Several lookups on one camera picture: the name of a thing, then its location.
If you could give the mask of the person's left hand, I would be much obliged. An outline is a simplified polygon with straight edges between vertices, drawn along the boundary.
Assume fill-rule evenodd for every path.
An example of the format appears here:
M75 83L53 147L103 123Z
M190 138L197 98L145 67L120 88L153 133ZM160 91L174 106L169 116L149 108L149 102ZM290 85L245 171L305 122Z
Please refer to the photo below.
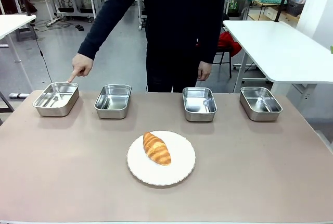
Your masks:
M203 61L200 62L198 67L198 81L205 81L208 79L211 74L212 64L205 63Z

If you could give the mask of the person's right hand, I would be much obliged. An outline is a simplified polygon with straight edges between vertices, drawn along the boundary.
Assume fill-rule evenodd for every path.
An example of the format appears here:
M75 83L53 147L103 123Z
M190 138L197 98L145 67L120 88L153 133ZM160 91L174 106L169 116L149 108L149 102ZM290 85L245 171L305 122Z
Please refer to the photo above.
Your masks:
M67 82L72 82L76 77L87 76L93 67L93 62L89 57L77 53L72 60L73 71Z

